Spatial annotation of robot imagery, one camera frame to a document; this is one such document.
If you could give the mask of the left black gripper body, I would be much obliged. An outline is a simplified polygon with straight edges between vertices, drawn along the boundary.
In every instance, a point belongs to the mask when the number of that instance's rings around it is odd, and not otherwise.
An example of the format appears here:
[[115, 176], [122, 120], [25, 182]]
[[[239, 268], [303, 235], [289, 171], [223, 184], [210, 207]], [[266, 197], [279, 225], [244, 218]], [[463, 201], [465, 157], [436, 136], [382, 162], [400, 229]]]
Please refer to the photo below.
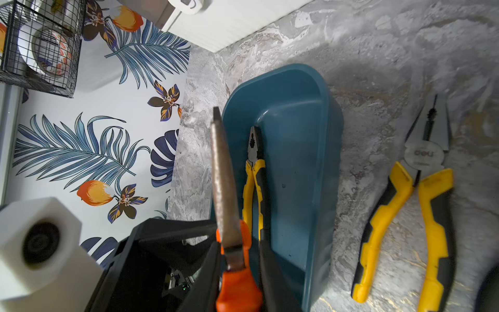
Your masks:
[[104, 259], [86, 311], [167, 311], [166, 277], [199, 270], [216, 229], [214, 220], [150, 218], [139, 224]]

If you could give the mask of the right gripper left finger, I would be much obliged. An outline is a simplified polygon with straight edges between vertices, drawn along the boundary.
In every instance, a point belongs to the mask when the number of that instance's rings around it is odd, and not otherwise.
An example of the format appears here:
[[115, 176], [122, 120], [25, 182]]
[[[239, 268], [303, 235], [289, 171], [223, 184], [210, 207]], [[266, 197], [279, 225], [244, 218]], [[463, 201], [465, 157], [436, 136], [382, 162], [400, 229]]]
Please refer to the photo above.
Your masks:
[[214, 241], [208, 250], [193, 288], [177, 311], [216, 311], [221, 261], [220, 243]]

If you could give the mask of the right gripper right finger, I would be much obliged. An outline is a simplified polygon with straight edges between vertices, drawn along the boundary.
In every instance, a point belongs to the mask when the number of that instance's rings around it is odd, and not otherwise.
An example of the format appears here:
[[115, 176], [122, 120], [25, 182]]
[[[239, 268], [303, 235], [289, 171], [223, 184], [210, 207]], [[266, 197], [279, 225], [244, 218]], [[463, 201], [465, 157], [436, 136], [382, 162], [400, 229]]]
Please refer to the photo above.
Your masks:
[[259, 269], [263, 291], [262, 311], [301, 311], [275, 260], [274, 252], [263, 240], [259, 242]]

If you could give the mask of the orange long nose pliers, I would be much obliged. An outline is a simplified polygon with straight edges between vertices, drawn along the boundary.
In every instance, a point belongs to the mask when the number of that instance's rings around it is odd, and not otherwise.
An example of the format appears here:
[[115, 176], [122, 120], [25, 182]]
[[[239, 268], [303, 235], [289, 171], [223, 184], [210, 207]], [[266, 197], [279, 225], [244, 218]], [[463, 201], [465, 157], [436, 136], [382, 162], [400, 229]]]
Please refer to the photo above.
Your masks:
[[213, 205], [226, 261], [216, 310], [260, 311], [262, 293], [246, 264], [249, 249], [244, 246], [233, 165], [218, 107], [211, 122], [211, 153]]

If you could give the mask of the small yellow black pliers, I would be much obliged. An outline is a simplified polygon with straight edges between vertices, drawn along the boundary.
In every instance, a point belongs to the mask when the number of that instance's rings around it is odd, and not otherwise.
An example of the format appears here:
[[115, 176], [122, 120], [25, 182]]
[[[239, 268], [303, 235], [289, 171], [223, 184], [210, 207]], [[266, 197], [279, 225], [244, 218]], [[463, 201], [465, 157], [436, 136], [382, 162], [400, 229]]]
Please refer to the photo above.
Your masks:
[[261, 129], [253, 126], [248, 139], [248, 153], [245, 163], [246, 183], [243, 188], [243, 221], [248, 225], [250, 233], [253, 229], [253, 194], [257, 194], [258, 236], [259, 240], [271, 241], [271, 207], [270, 191], [267, 182], [265, 149]]

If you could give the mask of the teal plastic storage tray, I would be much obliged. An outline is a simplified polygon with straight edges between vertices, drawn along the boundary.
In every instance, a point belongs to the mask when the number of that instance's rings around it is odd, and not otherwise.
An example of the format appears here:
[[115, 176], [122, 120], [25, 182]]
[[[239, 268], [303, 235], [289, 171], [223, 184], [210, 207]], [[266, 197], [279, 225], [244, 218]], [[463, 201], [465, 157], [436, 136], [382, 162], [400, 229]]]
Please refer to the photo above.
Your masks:
[[333, 245], [343, 114], [322, 76], [304, 64], [284, 66], [238, 87], [220, 109], [233, 165], [246, 264], [262, 293], [257, 194], [253, 229], [243, 221], [245, 163], [251, 127], [261, 129], [270, 191], [271, 241], [284, 279], [309, 311], [327, 286]]

